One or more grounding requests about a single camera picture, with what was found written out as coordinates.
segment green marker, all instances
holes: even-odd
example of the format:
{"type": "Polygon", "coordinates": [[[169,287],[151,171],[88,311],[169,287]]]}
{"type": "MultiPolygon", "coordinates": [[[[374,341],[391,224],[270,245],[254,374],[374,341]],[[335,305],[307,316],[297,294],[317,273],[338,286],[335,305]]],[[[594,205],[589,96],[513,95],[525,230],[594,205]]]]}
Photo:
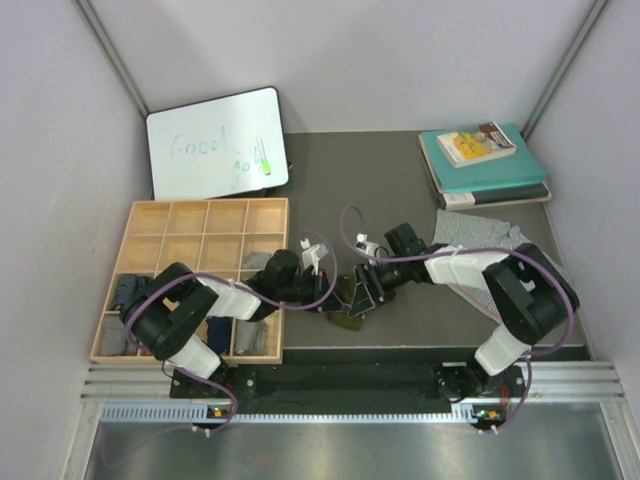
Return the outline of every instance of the green marker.
{"type": "Polygon", "coordinates": [[[271,175],[271,166],[269,166],[269,160],[267,160],[267,153],[264,151],[262,137],[258,137],[258,146],[260,147],[260,155],[262,156],[262,173],[271,175]]]}

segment gray table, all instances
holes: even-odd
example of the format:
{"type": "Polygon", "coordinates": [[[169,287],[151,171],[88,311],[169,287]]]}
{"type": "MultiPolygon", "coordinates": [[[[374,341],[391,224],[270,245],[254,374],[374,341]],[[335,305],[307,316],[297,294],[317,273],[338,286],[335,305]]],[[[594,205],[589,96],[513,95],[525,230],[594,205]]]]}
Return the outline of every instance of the gray table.
{"type": "MultiPolygon", "coordinates": [[[[302,230],[318,230],[336,250],[341,273],[351,271],[360,260],[342,243],[338,227],[347,204],[363,209],[373,241],[384,244],[384,232],[409,222],[427,244],[431,243],[437,206],[422,164],[417,132],[290,134],[285,142],[293,168],[289,183],[279,188],[277,195],[290,199],[291,248],[298,248],[302,230]]],[[[540,204],[469,213],[519,225],[527,237],[559,260],[540,204]]],[[[357,219],[354,216],[352,220],[349,230],[355,238],[357,219]]],[[[321,315],[287,312],[284,345],[477,346],[495,325],[448,287],[412,283],[398,290],[394,302],[368,313],[359,332],[342,329],[321,315]]],[[[561,334],[557,329],[542,344],[555,343],[561,334]]],[[[580,325],[570,344],[585,344],[580,325]]]]}

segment wall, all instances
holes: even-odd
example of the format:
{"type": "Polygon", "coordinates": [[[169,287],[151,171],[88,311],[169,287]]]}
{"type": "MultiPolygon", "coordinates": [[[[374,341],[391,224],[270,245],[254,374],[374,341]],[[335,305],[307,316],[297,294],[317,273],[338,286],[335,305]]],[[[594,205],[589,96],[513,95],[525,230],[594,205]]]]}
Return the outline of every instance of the wall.
{"type": "Polygon", "coordinates": [[[611,2],[529,145],[597,355],[615,361],[640,422],[640,4],[611,2]]]}
{"type": "Polygon", "coordinates": [[[72,2],[0,10],[0,478],[50,479],[150,175],[144,124],[72,2]]]}
{"type": "Polygon", "coordinates": [[[264,85],[289,132],[521,126],[582,0],[92,0],[151,111],[264,85]]]}

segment gray striped cloth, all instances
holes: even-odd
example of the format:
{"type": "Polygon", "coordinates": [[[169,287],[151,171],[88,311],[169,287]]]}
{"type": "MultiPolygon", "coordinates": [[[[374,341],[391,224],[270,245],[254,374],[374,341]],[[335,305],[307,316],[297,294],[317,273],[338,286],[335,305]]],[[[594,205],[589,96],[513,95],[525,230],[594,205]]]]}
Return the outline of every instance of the gray striped cloth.
{"type": "MultiPolygon", "coordinates": [[[[464,213],[438,210],[436,231],[433,243],[446,243],[466,248],[501,247],[515,249],[523,243],[531,243],[517,225],[491,218],[475,217],[464,213]]],[[[551,264],[568,279],[567,272],[544,254],[551,264]]],[[[451,289],[471,303],[474,307],[497,322],[500,315],[489,292],[477,288],[449,285],[451,289]]]]}

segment wooden organizer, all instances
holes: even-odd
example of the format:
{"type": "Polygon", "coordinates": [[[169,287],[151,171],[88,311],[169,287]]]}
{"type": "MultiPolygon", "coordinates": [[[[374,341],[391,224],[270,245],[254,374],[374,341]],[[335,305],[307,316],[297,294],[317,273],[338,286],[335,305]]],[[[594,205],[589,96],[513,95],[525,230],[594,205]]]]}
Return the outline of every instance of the wooden organizer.
{"type": "MultiPolygon", "coordinates": [[[[111,278],[90,359],[105,364],[158,363],[148,352],[103,356],[100,347],[102,322],[119,312],[107,310],[118,278],[123,273],[156,276],[173,262],[195,272],[213,273],[242,281],[257,270],[243,270],[246,256],[254,251],[274,252],[287,246],[289,202],[286,198],[135,202],[111,278]]],[[[283,312],[266,318],[267,354],[235,355],[237,321],[233,320],[231,351],[223,358],[230,364],[282,363],[283,312]]],[[[196,333],[206,340],[205,322],[196,333]]]]}

